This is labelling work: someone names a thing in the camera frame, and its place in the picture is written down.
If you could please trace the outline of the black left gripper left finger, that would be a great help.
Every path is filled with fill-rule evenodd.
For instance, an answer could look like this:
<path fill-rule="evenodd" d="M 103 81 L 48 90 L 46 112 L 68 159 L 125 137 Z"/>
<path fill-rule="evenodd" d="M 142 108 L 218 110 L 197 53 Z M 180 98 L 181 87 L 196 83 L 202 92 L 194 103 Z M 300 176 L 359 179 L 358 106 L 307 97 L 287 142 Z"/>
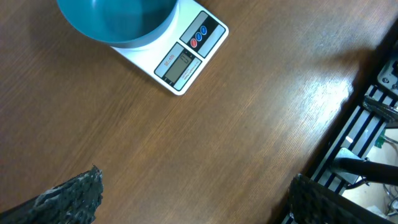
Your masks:
<path fill-rule="evenodd" d="M 93 166 L 1 213 L 1 223 L 93 223 L 103 199 L 102 170 Z"/>

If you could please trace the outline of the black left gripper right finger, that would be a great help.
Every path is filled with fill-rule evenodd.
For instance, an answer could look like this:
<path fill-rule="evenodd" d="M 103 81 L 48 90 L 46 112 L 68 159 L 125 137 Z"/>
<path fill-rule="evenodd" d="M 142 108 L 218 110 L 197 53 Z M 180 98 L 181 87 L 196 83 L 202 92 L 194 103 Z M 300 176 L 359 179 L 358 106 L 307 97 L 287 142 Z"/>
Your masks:
<path fill-rule="evenodd" d="M 290 183 L 289 208 L 296 223 L 390 224 L 302 174 Z"/>

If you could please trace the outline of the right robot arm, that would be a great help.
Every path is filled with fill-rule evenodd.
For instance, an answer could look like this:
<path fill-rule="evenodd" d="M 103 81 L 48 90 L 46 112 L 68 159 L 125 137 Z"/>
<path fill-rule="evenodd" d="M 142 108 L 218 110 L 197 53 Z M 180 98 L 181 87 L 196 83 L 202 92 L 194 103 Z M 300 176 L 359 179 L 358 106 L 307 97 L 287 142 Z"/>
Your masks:
<path fill-rule="evenodd" d="M 388 93 L 397 96 L 397 46 L 395 45 L 388 61 L 377 76 L 380 85 Z M 374 113 L 378 118 L 388 123 L 397 122 L 397 108 L 377 101 L 366 95 L 363 100 L 364 109 Z M 348 188 L 353 189 L 367 182 L 397 185 L 397 167 L 370 162 L 355 156 L 346 148 L 342 148 L 336 155 L 331 170 L 349 183 Z"/>

